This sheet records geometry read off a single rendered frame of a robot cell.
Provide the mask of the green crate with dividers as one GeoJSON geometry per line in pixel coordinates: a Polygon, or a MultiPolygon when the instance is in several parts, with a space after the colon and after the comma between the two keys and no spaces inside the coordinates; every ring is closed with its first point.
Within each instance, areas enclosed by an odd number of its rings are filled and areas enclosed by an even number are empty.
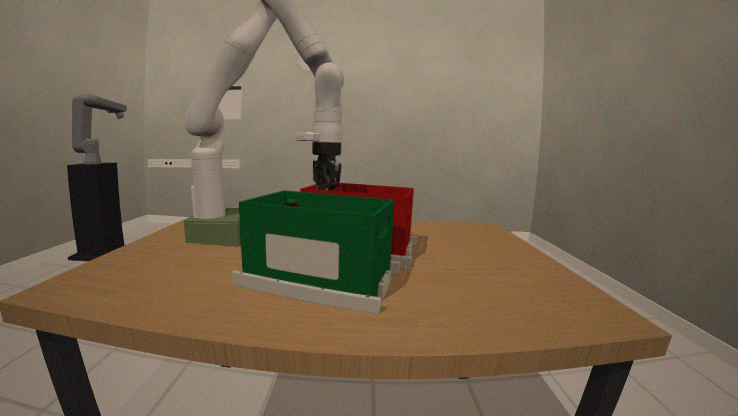
{"type": "Polygon", "coordinates": [[[285,190],[265,195],[245,232],[244,272],[378,297],[390,270],[394,203],[285,190]],[[287,199],[299,207],[285,206],[287,199]]]}

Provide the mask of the red crate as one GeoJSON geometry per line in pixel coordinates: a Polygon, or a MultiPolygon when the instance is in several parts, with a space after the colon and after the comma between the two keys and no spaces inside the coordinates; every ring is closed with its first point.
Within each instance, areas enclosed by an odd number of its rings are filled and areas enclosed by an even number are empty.
{"type": "MultiPolygon", "coordinates": [[[[317,186],[315,189],[317,189],[317,186]]],[[[325,190],[315,189],[312,193],[395,200],[391,255],[404,255],[404,247],[407,240],[407,232],[409,232],[409,221],[411,221],[412,213],[411,194],[414,188],[340,183],[340,185],[335,188],[335,191],[326,190],[326,185],[325,190]]]]}

